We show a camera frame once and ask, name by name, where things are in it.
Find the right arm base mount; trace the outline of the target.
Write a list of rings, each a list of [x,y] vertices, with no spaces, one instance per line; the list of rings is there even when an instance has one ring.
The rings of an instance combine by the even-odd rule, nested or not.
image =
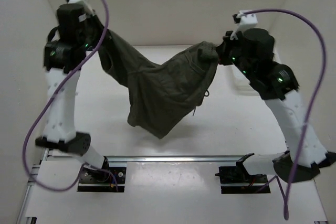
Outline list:
[[[235,166],[220,166],[215,176],[219,177],[221,194],[269,194],[268,178],[265,174],[250,175],[243,162],[253,156],[249,153],[240,158]]]

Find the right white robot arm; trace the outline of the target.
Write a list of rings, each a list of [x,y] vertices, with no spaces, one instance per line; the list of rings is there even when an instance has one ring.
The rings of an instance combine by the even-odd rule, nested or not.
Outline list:
[[[234,65],[275,116],[287,150],[271,155],[247,154],[236,165],[236,177],[247,182],[256,175],[277,175],[285,182],[305,182],[335,163],[311,125],[298,81],[287,65],[274,60],[275,39],[267,30],[227,31],[216,48],[221,65]]]

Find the olive green shorts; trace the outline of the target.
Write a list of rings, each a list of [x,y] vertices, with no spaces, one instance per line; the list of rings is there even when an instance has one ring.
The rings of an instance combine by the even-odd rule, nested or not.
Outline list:
[[[160,65],[108,31],[98,53],[105,73],[128,88],[128,123],[159,139],[202,104],[218,66],[216,45],[206,41]]]

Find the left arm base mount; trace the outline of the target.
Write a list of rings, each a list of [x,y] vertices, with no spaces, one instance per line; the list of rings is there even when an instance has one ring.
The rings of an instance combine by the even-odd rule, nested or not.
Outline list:
[[[127,168],[121,166],[109,167],[109,171],[115,176],[117,187],[110,174],[83,168],[80,171],[77,191],[90,193],[123,193]]]

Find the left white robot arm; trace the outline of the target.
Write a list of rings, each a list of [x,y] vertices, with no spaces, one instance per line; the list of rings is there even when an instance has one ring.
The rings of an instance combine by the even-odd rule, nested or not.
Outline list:
[[[87,49],[95,44],[95,35],[88,26],[92,14],[84,3],[62,4],[56,11],[58,26],[50,31],[44,48],[49,99],[47,119],[35,144],[74,156],[92,168],[93,178],[105,182],[110,176],[105,157],[91,146],[89,133],[75,128],[75,99],[81,63],[87,56]]]

